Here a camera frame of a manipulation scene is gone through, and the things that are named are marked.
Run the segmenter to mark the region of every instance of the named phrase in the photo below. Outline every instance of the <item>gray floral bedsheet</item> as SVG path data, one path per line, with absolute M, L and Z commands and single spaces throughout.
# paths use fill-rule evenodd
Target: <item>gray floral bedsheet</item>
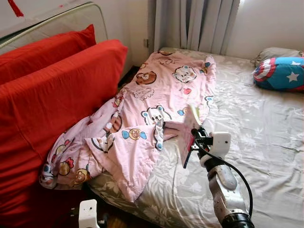
M 207 55 L 176 48 L 163 50 L 198 59 Z M 256 228 L 302 228 L 303 94 L 260 89 L 251 79 L 254 68 L 249 60 L 212 56 L 218 73 L 209 122 L 213 130 L 232 135 L 226 160 L 241 170 L 251 186 Z M 164 143 L 149 182 L 135 203 L 125 200 L 107 172 L 90 181 L 91 189 L 109 204 L 161 227 L 219 228 L 207 172 L 195 153 L 183 169 L 176 145 L 177 139 Z M 245 186 L 238 180 L 248 202 Z

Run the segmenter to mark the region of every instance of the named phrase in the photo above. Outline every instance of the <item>red pillow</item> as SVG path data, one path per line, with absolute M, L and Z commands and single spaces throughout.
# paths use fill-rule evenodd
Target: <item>red pillow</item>
M 0 225 L 48 228 L 79 203 L 38 174 L 57 137 L 115 95 L 126 54 L 109 40 L 0 85 Z
M 0 56 L 0 85 L 45 68 L 96 44 L 94 26 L 67 32 Z

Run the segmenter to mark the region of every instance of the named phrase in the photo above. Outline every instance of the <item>robotic arm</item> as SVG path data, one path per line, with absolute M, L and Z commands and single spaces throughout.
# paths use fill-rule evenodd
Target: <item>robotic arm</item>
M 211 133 L 208 137 L 204 128 L 192 129 L 194 144 L 191 151 L 198 151 L 200 165 L 208 172 L 209 189 L 213 196 L 214 212 L 223 228 L 254 228 L 251 221 L 252 194 L 244 176 L 224 158 L 230 147 L 230 134 Z M 243 178 L 250 196 L 249 213 L 240 194 L 233 168 Z

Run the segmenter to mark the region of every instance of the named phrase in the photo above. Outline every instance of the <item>captain america pillow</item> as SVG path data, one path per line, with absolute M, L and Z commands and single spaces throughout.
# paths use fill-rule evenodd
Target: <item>captain america pillow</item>
M 254 70 L 253 77 L 264 89 L 304 92 L 304 57 L 266 59 Z

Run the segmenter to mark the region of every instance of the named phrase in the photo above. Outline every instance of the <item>cartoon print blanket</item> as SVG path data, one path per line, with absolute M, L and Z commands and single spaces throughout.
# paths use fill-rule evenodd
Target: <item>cartoon print blanket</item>
M 203 121 L 213 101 L 216 64 L 180 53 L 155 52 L 134 79 L 93 115 L 57 139 L 39 176 L 49 189 L 79 189 L 103 171 L 110 172 L 127 200 L 143 191 L 162 152 L 162 142 L 177 135 L 165 122 L 182 123 L 187 104 Z

